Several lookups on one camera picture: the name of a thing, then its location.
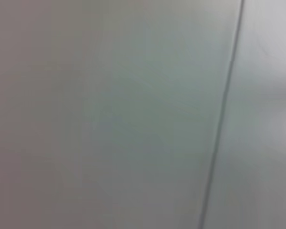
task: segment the gray wall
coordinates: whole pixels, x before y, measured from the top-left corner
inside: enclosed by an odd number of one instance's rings
[[[238,0],[0,0],[0,228],[195,228]]]

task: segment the dark line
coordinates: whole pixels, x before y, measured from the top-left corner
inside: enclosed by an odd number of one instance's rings
[[[210,198],[210,193],[211,193],[211,187],[212,187],[212,182],[214,179],[215,164],[216,164],[216,159],[218,155],[219,143],[221,140],[221,132],[222,132],[222,127],[223,127],[223,122],[224,122],[225,109],[226,109],[228,93],[230,89],[230,82],[231,82],[234,63],[235,63],[236,51],[237,51],[238,42],[239,42],[239,34],[240,34],[241,24],[242,24],[242,19],[243,19],[244,5],[245,5],[245,0],[240,0],[238,22],[236,26],[235,35],[234,35],[231,60],[229,63],[227,80],[226,80],[225,90],[224,90],[224,94],[222,98],[222,106],[220,109],[219,121],[218,121],[218,126],[217,126],[217,131],[216,131],[214,151],[212,154],[210,169],[209,169],[209,173],[207,176],[204,199],[202,203],[202,210],[201,210],[201,215],[199,217],[199,222],[198,222],[198,229],[204,229],[204,226],[205,226],[205,219],[206,219],[206,214],[208,210],[207,208],[208,208],[208,203],[209,203],[209,198]]]

